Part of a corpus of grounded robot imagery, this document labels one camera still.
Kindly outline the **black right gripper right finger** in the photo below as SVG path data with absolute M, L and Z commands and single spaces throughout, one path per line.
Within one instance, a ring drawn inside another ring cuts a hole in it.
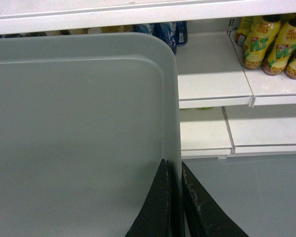
M 247 234 L 221 209 L 182 162 L 185 217 L 192 237 L 246 237 Z

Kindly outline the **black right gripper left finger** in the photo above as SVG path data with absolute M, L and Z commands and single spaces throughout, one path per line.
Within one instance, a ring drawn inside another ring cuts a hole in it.
M 144 204 L 127 237 L 169 237 L 171 234 L 171 173 L 162 159 Z

